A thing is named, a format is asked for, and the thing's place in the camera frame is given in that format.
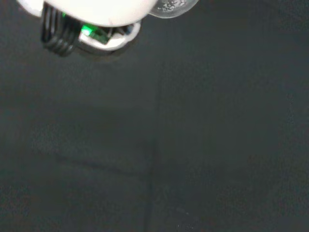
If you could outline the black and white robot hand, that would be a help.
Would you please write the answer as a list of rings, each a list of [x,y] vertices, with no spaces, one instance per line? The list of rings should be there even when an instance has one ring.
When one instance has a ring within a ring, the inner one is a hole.
[[[112,59],[136,41],[155,0],[19,0],[41,22],[44,49],[66,57],[73,51]]]

